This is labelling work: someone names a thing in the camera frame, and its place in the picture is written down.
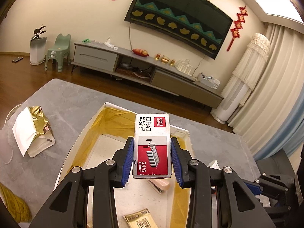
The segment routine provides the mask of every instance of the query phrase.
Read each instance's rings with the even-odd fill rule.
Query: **white planter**
[[[44,62],[45,45],[47,38],[33,39],[30,44],[30,61],[31,65],[39,65]]]

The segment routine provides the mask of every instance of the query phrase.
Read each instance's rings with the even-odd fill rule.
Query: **green plastic chair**
[[[49,48],[47,51],[47,56],[44,65],[45,71],[48,68],[48,60],[55,59],[57,61],[58,72],[62,72],[62,65],[63,65],[62,61],[66,54],[67,54],[67,62],[69,62],[70,42],[71,42],[71,34],[63,36],[60,33],[57,36],[54,46],[52,48]]]

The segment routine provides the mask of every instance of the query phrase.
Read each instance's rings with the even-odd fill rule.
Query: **wall-mounted tv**
[[[163,32],[213,59],[232,23],[207,0],[133,0],[125,21]]]

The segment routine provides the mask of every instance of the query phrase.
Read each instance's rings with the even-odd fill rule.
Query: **deli staples box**
[[[172,175],[168,114],[137,114],[134,132],[133,178]]]

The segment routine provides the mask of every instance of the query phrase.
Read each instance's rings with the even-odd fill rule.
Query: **baseboard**
[[[0,55],[21,55],[21,56],[29,56],[29,53],[26,53],[26,52],[13,52],[13,51],[0,51]]]

